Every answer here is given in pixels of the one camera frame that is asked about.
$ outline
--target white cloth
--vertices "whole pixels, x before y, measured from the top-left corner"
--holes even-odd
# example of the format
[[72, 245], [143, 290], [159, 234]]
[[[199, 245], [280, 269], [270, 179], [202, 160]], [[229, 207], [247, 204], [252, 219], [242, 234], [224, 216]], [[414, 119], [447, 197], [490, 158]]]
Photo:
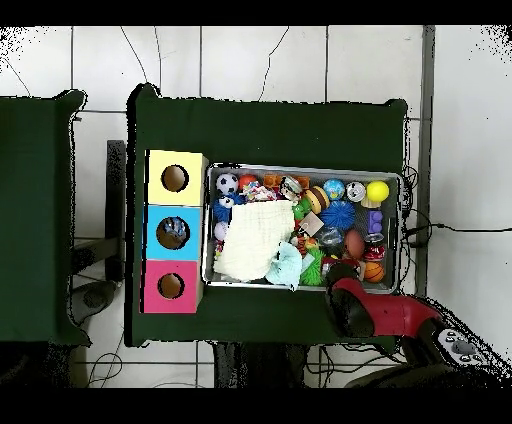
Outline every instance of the white cloth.
[[222, 254], [215, 272], [241, 281], [263, 278], [294, 227], [293, 203], [289, 200], [234, 205]]

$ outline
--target yellow ball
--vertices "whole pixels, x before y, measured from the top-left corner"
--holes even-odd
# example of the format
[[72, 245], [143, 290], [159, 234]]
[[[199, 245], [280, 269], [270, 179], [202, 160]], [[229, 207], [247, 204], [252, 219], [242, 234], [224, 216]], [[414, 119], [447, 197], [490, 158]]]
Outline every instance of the yellow ball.
[[389, 196], [389, 187], [384, 181], [372, 181], [366, 187], [366, 197], [372, 202], [383, 202]]

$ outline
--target yellow box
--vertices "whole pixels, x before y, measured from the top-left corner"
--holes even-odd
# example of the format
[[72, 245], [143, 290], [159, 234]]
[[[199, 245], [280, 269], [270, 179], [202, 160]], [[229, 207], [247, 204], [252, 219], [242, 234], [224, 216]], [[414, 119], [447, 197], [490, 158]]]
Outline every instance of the yellow box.
[[[208, 160], [201, 153], [150, 150], [148, 203], [202, 206], [207, 166]], [[180, 176], [185, 177], [186, 185], [176, 191]]]

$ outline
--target purple toy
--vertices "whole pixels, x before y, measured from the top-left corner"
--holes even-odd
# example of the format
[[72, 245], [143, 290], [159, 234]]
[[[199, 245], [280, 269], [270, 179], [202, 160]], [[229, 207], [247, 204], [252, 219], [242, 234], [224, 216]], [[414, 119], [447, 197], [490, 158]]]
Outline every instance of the purple toy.
[[380, 233], [382, 231], [382, 212], [368, 212], [368, 234]]

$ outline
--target green table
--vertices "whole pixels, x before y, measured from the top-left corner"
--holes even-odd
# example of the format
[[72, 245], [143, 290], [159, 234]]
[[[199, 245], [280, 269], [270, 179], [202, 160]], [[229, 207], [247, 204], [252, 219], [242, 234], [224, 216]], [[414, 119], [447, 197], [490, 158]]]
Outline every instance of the green table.
[[67, 315], [78, 90], [0, 98], [0, 341], [90, 344]]
[[[241, 103], [159, 98], [150, 84], [128, 100], [125, 334], [145, 340], [339, 343], [324, 294], [206, 287], [193, 315], [140, 314], [144, 152], [201, 152], [210, 162], [401, 173], [407, 104]], [[389, 345], [389, 338], [365, 339]]]

